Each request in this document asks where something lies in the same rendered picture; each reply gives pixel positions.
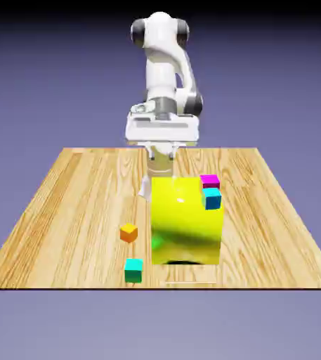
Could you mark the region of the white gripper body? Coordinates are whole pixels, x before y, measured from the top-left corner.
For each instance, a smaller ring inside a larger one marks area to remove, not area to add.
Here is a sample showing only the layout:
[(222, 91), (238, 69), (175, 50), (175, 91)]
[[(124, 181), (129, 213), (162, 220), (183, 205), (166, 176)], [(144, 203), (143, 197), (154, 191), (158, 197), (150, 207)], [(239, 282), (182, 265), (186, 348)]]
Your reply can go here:
[(197, 143), (199, 118), (171, 113), (169, 120), (157, 120), (151, 112), (130, 112), (126, 122), (125, 138), (129, 143)]

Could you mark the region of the small magenta cube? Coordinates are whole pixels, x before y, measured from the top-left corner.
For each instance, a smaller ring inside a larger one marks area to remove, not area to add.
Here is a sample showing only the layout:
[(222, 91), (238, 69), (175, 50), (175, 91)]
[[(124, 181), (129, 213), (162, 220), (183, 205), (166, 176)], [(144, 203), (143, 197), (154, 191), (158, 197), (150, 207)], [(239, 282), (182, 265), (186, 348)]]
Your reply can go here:
[(201, 174), (199, 176), (201, 189), (220, 188), (220, 180), (216, 174)]

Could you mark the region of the small blue cube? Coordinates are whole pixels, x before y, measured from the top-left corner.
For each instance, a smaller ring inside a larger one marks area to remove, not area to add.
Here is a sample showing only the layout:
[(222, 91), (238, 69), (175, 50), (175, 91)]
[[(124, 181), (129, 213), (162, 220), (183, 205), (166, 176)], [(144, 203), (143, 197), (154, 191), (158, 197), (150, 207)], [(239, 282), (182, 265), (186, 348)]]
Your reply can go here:
[(202, 189), (202, 204), (206, 210), (217, 210), (221, 207), (221, 192), (218, 188)]

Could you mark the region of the small orange cube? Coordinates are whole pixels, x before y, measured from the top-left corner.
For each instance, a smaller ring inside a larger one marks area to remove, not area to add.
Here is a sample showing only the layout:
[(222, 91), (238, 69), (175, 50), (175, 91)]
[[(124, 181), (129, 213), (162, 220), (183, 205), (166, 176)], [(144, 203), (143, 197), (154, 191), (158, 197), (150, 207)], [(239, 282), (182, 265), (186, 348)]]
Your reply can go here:
[(119, 230), (119, 237), (124, 242), (132, 243), (138, 237), (138, 227), (130, 223), (121, 226)]

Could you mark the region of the small teal cube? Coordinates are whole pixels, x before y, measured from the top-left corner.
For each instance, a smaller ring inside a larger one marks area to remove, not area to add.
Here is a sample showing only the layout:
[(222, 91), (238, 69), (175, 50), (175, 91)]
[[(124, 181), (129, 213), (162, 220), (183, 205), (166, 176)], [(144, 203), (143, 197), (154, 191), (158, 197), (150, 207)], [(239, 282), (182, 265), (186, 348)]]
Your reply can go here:
[(143, 277), (143, 260), (127, 258), (124, 266), (126, 283), (141, 283)]

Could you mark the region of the large yellow box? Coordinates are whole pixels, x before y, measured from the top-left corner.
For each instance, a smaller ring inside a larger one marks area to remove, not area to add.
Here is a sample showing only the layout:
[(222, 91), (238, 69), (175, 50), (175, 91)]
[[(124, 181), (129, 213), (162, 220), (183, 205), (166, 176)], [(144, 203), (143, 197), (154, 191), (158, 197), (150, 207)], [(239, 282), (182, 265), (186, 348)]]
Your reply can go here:
[(198, 177), (154, 177), (152, 263), (219, 264), (224, 205), (206, 210)]

